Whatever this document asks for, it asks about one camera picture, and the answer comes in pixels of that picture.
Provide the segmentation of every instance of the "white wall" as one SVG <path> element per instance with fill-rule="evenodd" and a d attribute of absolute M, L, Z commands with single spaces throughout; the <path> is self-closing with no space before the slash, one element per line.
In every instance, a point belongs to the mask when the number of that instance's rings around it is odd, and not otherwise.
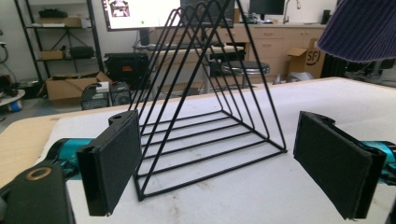
<path fill-rule="evenodd" d="M 248 1 L 241 0 L 243 8 L 248 7 Z M 92 3 L 102 55 L 133 51 L 132 45 L 137 39 L 137 31 L 108 32 L 100 0 L 92 0 Z M 300 3 L 302 9 L 297 10 L 296 1 L 289 2 L 290 22 L 320 22 L 324 9 L 329 9 L 333 13 L 336 0 L 300 0 Z M 15 74 L 17 80 L 36 78 L 34 64 L 14 0 L 1 0 L 0 29 L 4 32 L 4 35 L 0 35 L 0 42 L 7 43 L 9 53 L 6 65 Z M 4 56 L 3 49 L 0 49 L 0 59 L 3 59 Z M 0 64 L 0 74 L 10 75 L 10 72 Z"/>

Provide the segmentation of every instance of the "table surface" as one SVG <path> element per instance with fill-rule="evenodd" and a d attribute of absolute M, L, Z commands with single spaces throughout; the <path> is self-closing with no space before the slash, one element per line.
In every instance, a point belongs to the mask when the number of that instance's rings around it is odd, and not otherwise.
<path fill-rule="evenodd" d="M 396 142 L 396 90 L 343 78 L 323 78 L 270 87 L 289 152 L 236 172 L 139 203 L 129 184 L 111 217 L 90 217 L 80 181 L 68 181 L 78 223 L 356 223 L 343 220 L 292 157 L 300 111 L 327 116 L 359 140 Z M 211 94 L 189 97 L 204 102 Z M 114 106 L 12 123 L 0 134 L 0 186 L 31 167 L 54 136 L 78 134 L 70 127 L 106 119 L 127 106 Z M 378 184 L 367 219 L 385 223 L 396 196 Z"/>

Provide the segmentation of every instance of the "triangular metal rack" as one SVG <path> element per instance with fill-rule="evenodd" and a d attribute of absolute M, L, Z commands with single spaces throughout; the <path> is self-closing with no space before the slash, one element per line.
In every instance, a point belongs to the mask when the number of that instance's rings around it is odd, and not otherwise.
<path fill-rule="evenodd" d="M 238 52 L 232 29 L 223 15 L 231 0 L 209 0 L 174 9 L 149 59 L 150 87 L 134 96 L 129 109 L 139 110 L 142 156 L 136 158 L 134 183 L 138 200 L 180 189 L 250 164 L 286 153 L 286 143 L 239 0 L 250 50 L 261 69 L 263 88 L 242 89 L 241 76 L 225 74 L 213 55 Z M 217 17 L 211 13 L 217 11 Z M 227 45 L 219 35 L 225 30 Z M 236 54 L 237 61 L 244 59 Z M 220 75 L 211 77 L 209 64 Z M 194 80 L 203 77 L 212 94 L 189 98 Z M 173 99 L 183 80 L 186 88 Z"/>

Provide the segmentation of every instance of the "shelving unit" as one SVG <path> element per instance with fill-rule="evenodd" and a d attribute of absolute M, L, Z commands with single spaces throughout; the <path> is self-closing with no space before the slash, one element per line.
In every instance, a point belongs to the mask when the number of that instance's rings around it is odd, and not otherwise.
<path fill-rule="evenodd" d="M 50 1 L 50 0 L 15 0 L 28 47 L 35 65 L 39 82 L 54 74 L 104 71 L 99 39 L 95 27 L 92 0 Z M 69 15 L 76 14 L 89 18 L 88 27 L 43 27 L 38 24 L 38 11 L 44 8 L 59 8 Z M 66 54 L 63 59 L 43 60 L 42 50 L 66 47 L 93 47 L 93 57 L 89 59 L 73 58 Z"/>

